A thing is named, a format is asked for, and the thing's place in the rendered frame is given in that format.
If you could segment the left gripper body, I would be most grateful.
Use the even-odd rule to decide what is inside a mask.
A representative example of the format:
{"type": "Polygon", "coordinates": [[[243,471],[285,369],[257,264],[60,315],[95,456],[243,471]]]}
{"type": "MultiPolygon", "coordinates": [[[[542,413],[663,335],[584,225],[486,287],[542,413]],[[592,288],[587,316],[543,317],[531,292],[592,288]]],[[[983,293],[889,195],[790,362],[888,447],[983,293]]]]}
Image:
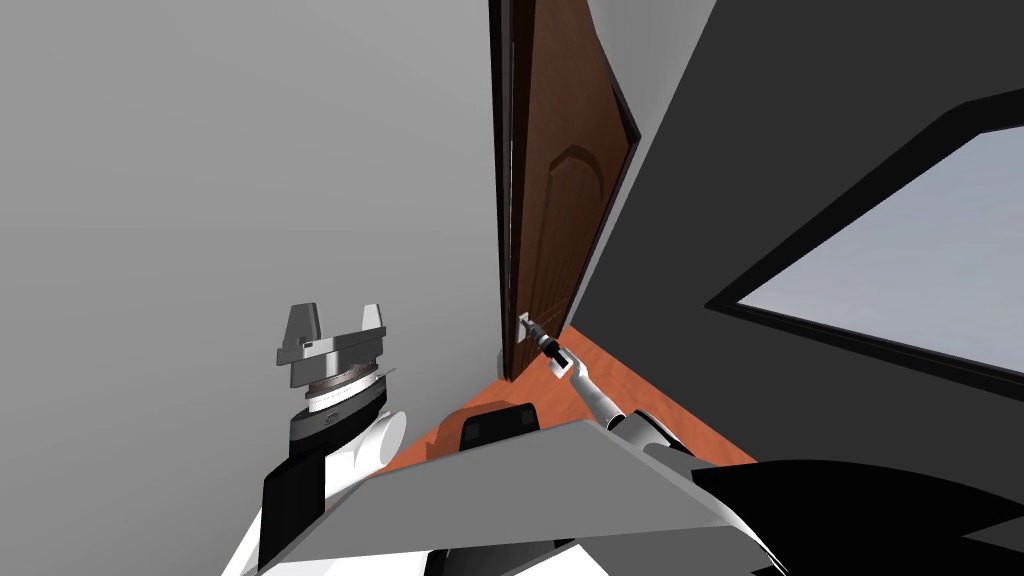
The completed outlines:
{"type": "Polygon", "coordinates": [[[303,387],[374,364],[383,354],[386,335],[387,328],[378,327],[281,348],[276,366],[289,366],[290,385],[303,387]]]}

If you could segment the brown wooden door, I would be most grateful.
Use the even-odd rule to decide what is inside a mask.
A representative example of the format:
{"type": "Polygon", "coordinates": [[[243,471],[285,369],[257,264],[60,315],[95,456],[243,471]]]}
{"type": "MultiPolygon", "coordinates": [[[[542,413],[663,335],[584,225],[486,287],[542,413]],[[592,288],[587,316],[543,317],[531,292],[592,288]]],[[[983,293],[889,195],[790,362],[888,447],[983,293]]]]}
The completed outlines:
{"type": "Polygon", "coordinates": [[[493,0],[503,370],[558,336],[641,137],[587,0],[493,0]]]}

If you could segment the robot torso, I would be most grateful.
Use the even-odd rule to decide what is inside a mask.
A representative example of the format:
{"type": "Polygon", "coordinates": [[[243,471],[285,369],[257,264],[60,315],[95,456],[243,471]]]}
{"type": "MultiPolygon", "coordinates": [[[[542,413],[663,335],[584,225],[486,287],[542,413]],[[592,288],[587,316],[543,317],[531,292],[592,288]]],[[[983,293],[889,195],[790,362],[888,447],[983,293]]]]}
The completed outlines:
{"type": "Polygon", "coordinates": [[[693,480],[705,462],[584,419],[373,476],[255,576],[412,576],[433,550],[571,539],[607,576],[656,559],[683,576],[774,563],[693,480]]]}

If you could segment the black framed window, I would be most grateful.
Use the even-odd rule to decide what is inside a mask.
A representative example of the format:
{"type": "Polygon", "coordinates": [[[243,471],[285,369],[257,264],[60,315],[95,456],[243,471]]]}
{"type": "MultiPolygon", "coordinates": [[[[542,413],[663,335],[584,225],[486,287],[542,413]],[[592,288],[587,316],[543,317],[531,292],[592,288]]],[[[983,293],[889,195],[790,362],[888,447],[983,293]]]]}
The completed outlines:
{"type": "Polygon", "coordinates": [[[1024,402],[1024,88],[941,114],[707,307],[1024,402]]]}

